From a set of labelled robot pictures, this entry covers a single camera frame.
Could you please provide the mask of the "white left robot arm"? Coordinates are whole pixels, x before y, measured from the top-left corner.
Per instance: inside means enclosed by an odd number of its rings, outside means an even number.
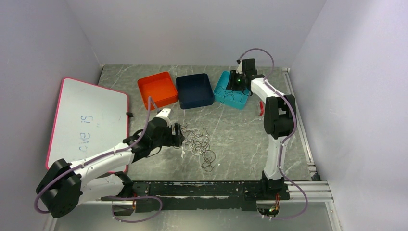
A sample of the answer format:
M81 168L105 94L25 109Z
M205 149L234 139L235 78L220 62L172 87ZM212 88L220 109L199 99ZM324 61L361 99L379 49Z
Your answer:
M56 160L36 188L34 209L60 218L76 206L97 198L131 199L136 193L127 174L123 171L105 174L151 157L154 149L181 147L183 141L180 123L171 124L164 117L154 117L144 129L104 153L73 162Z

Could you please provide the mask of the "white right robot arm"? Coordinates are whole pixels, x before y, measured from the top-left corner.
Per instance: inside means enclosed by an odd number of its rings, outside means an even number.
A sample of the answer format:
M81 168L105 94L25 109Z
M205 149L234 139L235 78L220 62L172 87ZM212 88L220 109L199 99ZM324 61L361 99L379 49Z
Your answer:
M265 104L263 125L268 135L267 163L262 172L260 194L265 199L272 199L283 189L285 174L285 143L294 135L297 127L295 98L283 94L274 88L263 75L230 71L229 90L249 90Z

